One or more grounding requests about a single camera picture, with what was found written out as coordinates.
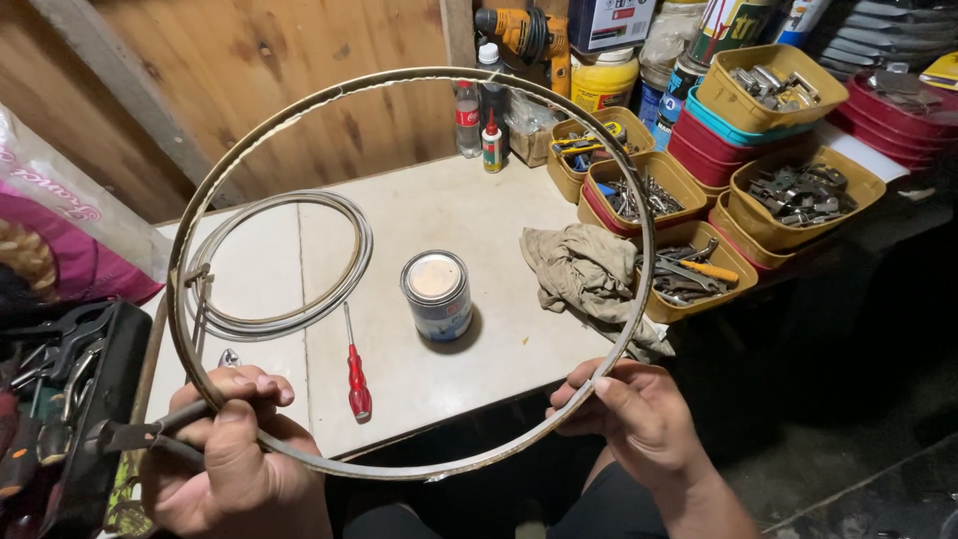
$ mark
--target shorts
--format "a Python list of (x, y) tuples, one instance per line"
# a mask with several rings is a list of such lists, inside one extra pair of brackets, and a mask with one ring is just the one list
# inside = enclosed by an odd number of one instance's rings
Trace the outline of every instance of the shorts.
[[(668, 534), (652, 495), (618, 462), (607, 465), (547, 539), (665, 539)], [(405, 507), (374, 507), (349, 521), (343, 539), (442, 539)]]

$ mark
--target teal plastic container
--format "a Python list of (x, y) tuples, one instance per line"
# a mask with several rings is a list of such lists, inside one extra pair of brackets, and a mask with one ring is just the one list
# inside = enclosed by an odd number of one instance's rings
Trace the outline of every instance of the teal plastic container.
[(733, 128), (715, 112), (706, 108), (696, 97), (697, 91), (698, 86), (689, 90), (689, 97), (685, 100), (685, 109), (695, 116), (699, 122), (705, 124), (707, 128), (736, 146), (759, 146), (761, 144), (775, 142), (776, 140), (782, 140), (783, 138), (812, 130), (821, 122), (821, 120), (817, 120), (810, 124), (770, 129), (764, 133), (750, 133)]

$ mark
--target red bottle cap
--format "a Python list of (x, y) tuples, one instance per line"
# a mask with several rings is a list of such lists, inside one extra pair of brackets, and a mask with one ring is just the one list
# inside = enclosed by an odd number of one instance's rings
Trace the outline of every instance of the red bottle cap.
[(492, 108), (489, 109), (489, 122), (486, 124), (486, 134), (488, 136), (493, 136), (499, 132), (499, 128), (495, 125), (495, 119), (492, 118)]

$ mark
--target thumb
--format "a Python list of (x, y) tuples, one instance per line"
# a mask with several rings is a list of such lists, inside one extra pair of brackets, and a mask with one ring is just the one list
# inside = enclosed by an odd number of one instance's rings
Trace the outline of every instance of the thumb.
[(266, 494), (268, 471), (256, 443), (256, 413), (248, 402), (232, 400), (213, 421), (206, 442), (206, 471), (215, 499), (236, 509), (255, 505)]
[(654, 417), (649, 401), (621, 380), (603, 376), (595, 382), (596, 396), (622, 422), (627, 431), (641, 434), (646, 422)]

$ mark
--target white lid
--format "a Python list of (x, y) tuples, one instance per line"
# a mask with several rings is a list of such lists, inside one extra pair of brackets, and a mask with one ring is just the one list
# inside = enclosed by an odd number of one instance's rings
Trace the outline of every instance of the white lid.
[(463, 274), (448, 256), (430, 254), (413, 263), (406, 279), (412, 293), (425, 300), (436, 300), (455, 291)]
[(499, 47), (495, 43), (486, 43), (479, 47), (479, 61), (483, 63), (495, 63), (499, 59)]
[(619, 49), (618, 51), (609, 51), (607, 53), (600, 54), (596, 63), (625, 63), (631, 59), (632, 49)]

